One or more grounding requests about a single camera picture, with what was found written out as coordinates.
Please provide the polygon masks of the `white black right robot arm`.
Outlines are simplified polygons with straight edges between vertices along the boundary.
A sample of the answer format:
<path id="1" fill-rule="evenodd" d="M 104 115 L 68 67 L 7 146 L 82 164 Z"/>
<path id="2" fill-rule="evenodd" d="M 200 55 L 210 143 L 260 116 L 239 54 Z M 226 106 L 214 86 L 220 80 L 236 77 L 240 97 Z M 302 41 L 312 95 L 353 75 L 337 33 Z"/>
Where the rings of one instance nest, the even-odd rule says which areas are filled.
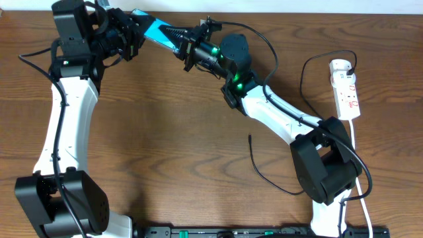
<path id="1" fill-rule="evenodd" d="M 330 117 L 310 116 L 272 92 L 269 78 L 259 79 L 251 67 L 247 39 L 229 34 L 220 44 L 210 42 L 219 22 L 194 28 L 161 25 L 174 54 L 184 61 L 185 71 L 201 65 L 225 79 L 221 91 L 231 108 L 270 128 L 290 147 L 295 173 L 302 191 L 313 201 L 311 230 L 322 237 L 346 234 L 346 203 L 353 198 L 356 179 L 368 172 L 358 157 L 343 123 Z"/>

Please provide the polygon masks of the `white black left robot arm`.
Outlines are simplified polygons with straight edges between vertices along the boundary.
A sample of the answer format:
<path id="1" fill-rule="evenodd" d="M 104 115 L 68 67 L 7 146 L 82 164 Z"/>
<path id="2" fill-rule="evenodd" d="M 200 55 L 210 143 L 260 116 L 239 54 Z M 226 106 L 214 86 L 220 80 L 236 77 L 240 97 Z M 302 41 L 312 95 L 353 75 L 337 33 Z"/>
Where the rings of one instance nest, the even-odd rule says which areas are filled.
<path id="1" fill-rule="evenodd" d="M 87 150 L 105 59 L 137 56 L 154 18 L 88 1 L 58 1 L 52 12 L 59 36 L 44 72 L 53 96 L 48 132 L 32 174 L 17 179 L 15 196 L 39 237 L 144 237 L 131 217 L 110 209 L 89 176 Z"/>

